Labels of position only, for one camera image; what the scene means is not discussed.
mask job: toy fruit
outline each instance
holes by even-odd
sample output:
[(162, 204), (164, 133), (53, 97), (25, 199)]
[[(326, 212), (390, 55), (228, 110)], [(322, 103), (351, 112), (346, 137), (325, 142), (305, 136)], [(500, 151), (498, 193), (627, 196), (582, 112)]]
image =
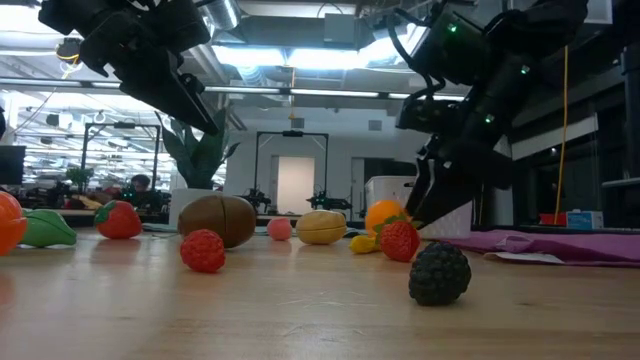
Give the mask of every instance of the toy fruit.
[(52, 245), (75, 245), (76, 232), (62, 216), (52, 210), (33, 210), (25, 213), (27, 232), (20, 244), (33, 247)]
[(185, 206), (178, 218), (178, 232), (183, 237), (201, 229), (219, 234), (226, 249), (234, 248), (253, 236), (256, 211), (236, 196), (205, 196)]
[(96, 210), (95, 225), (108, 239), (129, 239), (140, 235), (142, 222), (131, 204), (113, 200)]
[(367, 210), (367, 216), (364, 218), (365, 228), (370, 237), (376, 237), (379, 231), (376, 226), (383, 224), (385, 220), (392, 216), (408, 216), (407, 211), (393, 200), (381, 200), (371, 205)]
[(409, 295), (420, 305), (448, 305), (460, 297), (471, 281), (469, 261), (449, 243), (431, 243), (411, 267)]
[(378, 243), (389, 258), (409, 262), (420, 246), (420, 235), (410, 223), (398, 220), (384, 226), (378, 234)]
[(22, 216), (20, 203), (11, 194), (0, 192), (0, 256), (18, 245), (25, 231), (27, 219)]
[(287, 218), (272, 219), (267, 224), (267, 234), (276, 241), (289, 240), (292, 230), (291, 221)]
[(368, 254), (374, 251), (380, 251), (380, 245), (376, 244), (376, 238), (358, 235), (351, 239), (349, 249), (355, 254)]
[(224, 242), (211, 230), (197, 230), (180, 245), (180, 256), (193, 271), (214, 273), (224, 265)]
[(315, 210), (304, 214), (296, 223), (300, 241), (310, 245), (329, 245), (347, 232), (344, 215), (334, 211)]

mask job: plant leaves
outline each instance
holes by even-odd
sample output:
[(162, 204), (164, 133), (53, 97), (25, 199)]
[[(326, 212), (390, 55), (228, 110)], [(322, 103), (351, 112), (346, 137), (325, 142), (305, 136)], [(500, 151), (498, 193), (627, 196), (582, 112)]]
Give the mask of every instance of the plant leaves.
[(226, 109), (221, 109), (213, 116), (219, 130), (216, 135), (204, 134), (200, 143), (191, 156), (191, 163), (194, 166), (194, 188), (211, 189), (213, 183), (211, 179), (223, 162), (224, 150), (226, 148)]
[(180, 141), (182, 143), (184, 143), (184, 130), (185, 130), (185, 124), (182, 123), (182, 121), (176, 120), (174, 118), (171, 118), (171, 130), (173, 130), (173, 134), (180, 139)]
[(169, 155), (171, 155), (171, 157), (176, 161), (180, 175), (182, 175), (188, 184), (189, 179), (194, 173), (194, 165), (191, 162), (191, 157), (189, 156), (187, 148), (176, 135), (171, 133), (164, 126), (162, 127), (162, 141), (164, 142), (164, 147), (167, 149), (167, 152), (169, 152)]
[(240, 146), (240, 143), (237, 142), (231, 146), (229, 146), (229, 149), (227, 150), (227, 153), (224, 155), (224, 157), (222, 158), (221, 162), (225, 162), (227, 161), (228, 158), (233, 156), (233, 153), (236, 152), (236, 149), (238, 148), (238, 146)]
[(193, 135), (193, 129), (191, 126), (186, 124), (184, 125), (184, 146), (187, 148), (189, 156), (191, 157), (198, 147), (198, 139)]

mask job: plastic raspberry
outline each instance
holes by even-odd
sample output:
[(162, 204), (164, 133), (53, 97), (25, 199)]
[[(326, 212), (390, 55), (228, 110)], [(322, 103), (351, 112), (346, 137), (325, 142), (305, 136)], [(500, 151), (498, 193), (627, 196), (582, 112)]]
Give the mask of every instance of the plastic raspberry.
[(224, 243), (211, 230), (197, 230), (180, 245), (180, 256), (193, 271), (214, 273), (224, 265)]

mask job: red strawberry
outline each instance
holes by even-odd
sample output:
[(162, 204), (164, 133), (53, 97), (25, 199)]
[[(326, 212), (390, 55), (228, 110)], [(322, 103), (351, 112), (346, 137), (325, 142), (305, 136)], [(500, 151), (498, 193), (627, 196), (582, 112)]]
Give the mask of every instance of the red strawberry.
[(129, 239), (142, 232), (142, 222), (131, 204), (110, 201), (96, 210), (95, 225), (108, 239)]
[(385, 225), (378, 241), (385, 255), (402, 262), (410, 262), (420, 246), (418, 231), (406, 221)]

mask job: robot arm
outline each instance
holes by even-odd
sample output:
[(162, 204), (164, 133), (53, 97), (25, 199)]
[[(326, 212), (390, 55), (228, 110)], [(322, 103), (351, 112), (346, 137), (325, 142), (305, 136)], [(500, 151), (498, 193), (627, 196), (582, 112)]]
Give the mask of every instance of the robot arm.
[[(396, 124), (431, 134), (418, 152), (418, 178), (406, 204), (418, 228), (468, 203), (483, 185), (511, 186), (512, 161), (493, 148), (538, 84), (540, 61), (575, 37), (587, 15), (586, 4), (541, 0), (480, 27), (444, 1), (418, 23), (428, 25), (430, 32), (413, 58), (398, 49), (427, 84), (405, 100)], [(391, 19), (388, 25), (393, 38)], [(433, 99), (445, 79), (472, 86), (462, 102)]]
[(218, 125), (200, 94), (202, 83), (178, 68), (180, 53), (211, 39), (192, 0), (45, 0), (40, 22), (84, 37), (80, 60), (107, 76), (113, 67), (120, 90), (209, 134)]

